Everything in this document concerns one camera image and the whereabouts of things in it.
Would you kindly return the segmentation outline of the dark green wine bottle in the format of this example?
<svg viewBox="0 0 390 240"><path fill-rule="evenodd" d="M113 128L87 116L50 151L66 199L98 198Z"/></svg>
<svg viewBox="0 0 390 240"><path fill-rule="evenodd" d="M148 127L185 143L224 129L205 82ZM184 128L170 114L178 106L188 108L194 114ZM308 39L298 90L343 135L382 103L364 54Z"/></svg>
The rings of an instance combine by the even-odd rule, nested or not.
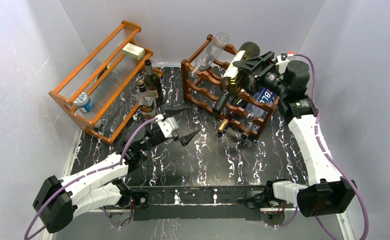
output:
<svg viewBox="0 0 390 240"><path fill-rule="evenodd" d="M237 96L246 84L248 74L234 65L237 61L249 60L256 58L260 54L259 46L251 41L247 41L241 45L237 54L233 57L229 67L225 71L220 80L220 89L222 95L214 105L212 112L221 114L226 103L231 97Z"/></svg>

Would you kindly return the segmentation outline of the clear glass bottle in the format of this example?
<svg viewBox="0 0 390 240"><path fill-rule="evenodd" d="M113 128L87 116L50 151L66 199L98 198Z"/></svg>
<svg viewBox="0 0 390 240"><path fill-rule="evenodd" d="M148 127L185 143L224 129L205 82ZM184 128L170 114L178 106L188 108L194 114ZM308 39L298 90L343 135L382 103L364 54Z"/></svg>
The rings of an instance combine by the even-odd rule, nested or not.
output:
<svg viewBox="0 0 390 240"><path fill-rule="evenodd" d="M191 77L196 77L202 71L208 70L228 43L228 34L219 32L195 59L195 65L190 73Z"/></svg>

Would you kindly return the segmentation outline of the green wine bottle brown label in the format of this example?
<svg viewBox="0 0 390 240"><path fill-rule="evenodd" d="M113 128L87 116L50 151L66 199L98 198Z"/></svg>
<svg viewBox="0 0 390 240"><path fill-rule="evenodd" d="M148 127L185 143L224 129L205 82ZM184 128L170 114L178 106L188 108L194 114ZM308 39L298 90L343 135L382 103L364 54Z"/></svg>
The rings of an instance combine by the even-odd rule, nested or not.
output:
<svg viewBox="0 0 390 240"><path fill-rule="evenodd" d="M164 103L164 96L162 92L160 77L156 72L154 72L152 63L149 59L145 60L144 64L146 69L146 75L144 78L146 88L154 93L156 103L160 106Z"/></svg>

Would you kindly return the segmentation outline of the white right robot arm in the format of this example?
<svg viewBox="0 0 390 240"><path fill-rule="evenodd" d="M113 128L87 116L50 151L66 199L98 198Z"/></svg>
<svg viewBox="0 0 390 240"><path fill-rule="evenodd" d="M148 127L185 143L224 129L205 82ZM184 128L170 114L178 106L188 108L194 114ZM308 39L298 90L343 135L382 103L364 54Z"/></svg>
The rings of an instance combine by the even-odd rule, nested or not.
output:
<svg viewBox="0 0 390 240"><path fill-rule="evenodd" d="M239 198L238 204L260 208L293 204L305 217L341 214L359 192L331 157L320 131L320 111L314 95L306 93L307 83L316 82L312 60L302 54L291 59L291 53L275 57L273 52L252 59L235 61L232 67L240 73L253 74L256 83L270 89L280 98L279 110L294 135L308 173L308 184L284 179L269 180L262 193Z"/></svg>

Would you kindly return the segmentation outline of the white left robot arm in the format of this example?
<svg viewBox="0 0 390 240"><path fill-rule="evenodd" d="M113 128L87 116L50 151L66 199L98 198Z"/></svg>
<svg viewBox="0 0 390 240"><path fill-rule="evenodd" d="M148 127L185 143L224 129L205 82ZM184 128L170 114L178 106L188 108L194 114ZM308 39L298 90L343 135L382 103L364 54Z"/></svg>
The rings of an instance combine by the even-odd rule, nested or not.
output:
<svg viewBox="0 0 390 240"><path fill-rule="evenodd" d="M125 144L103 161L76 174L47 178L34 202L43 229L57 233L77 216L105 206L131 208L140 204L139 197L122 180L138 169L148 158L152 148L173 139L186 146L197 132L179 136L174 118L186 106L160 106L160 113L142 123L125 141Z"/></svg>

